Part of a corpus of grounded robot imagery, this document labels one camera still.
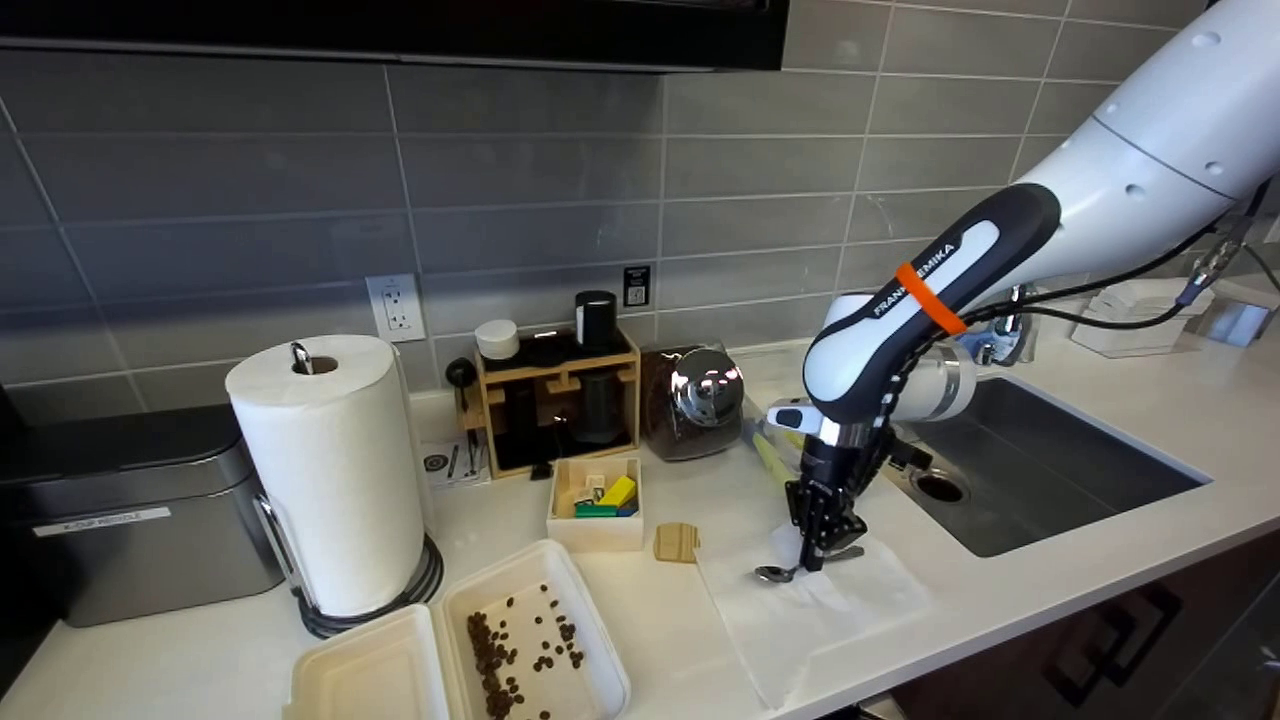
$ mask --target sponge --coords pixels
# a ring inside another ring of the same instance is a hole
[[[631,481],[631,476],[616,476],[616,481],[601,492],[598,504],[624,508],[624,504],[631,504],[631,497],[637,497],[637,481]]]

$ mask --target toaster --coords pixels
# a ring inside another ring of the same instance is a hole
[[[29,429],[0,454],[0,540],[70,625],[277,589],[228,406]]]

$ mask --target cabinet handle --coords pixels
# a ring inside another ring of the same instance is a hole
[[[1111,665],[1110,665],[1110,680],[1111,680],[1111,683],[1130,683],[1130,677],[1152,655],[1152,649],[1159,646],[1159,636],[1169,633],[1169,625],[1183,611],[1183,599],[1173,598],[1169,589],[1144,589],[1142,598],[1159,611],[1159,621],[1156,621],[1152,633],[1137,646],[1137,651],[1130,655],[1130,665],[1123,665],[1123,651],[1111,655]]]
[[[1043,668],[1043,680],[1074,707],[1081,707],[1097,694],[1101,680],[1130,683],[1183,610],[1183,599],[1176,599],[1164,589],[1144,589],[1142,599],[1152,605],[1159,611],[1159,621],[1133,651],[1123,651],[1123,649],[1133,646],[1142,625],[1121,599],[1111,599],[1101,610],[1105,628],[1111,628],[1110,646],[1101,642],[1101,633],[1083,646],[1083,662],[1094,665],[1090,677],[1074,680],[1055,662]]]
[[[1105,633],[1094,633],[1094,642],[1083,646],[1083,662],[1090,662],[1090,677],[1074,680],[1055,662],[1043,668],[1043,680],[1074,703],[1081,707],[1101,680],[1110,680],[1110,668],[1116,665],[1116,655],[1123,651],[1123,646],[1137,633],[1137,621],[1121,610],[1121,605],[1105,605],[1097,610],[1105,628],[1111,628],[1110,646],[1101,646]]]

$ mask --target kitchen sink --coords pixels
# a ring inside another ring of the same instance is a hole
[[[1210,486],[1012,381],[983,381],[959,415],[906,426],[902,442],[889,476],[972,555]]]

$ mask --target cabinet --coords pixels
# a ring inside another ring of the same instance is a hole
[[[898,688],[914,720],[1164,716],[1280,573],[1280,535],[1173,573],[1033,636]]]
[[[641,354],[624,331],[607,354],[581,354],[574,331],[524,336],[513,360],[475,357],[475,370],[463,429],[483,436],[499,481],[641,443]]]
[[[780,70],[789,0],[8,0],[0,44],[340,60]]]

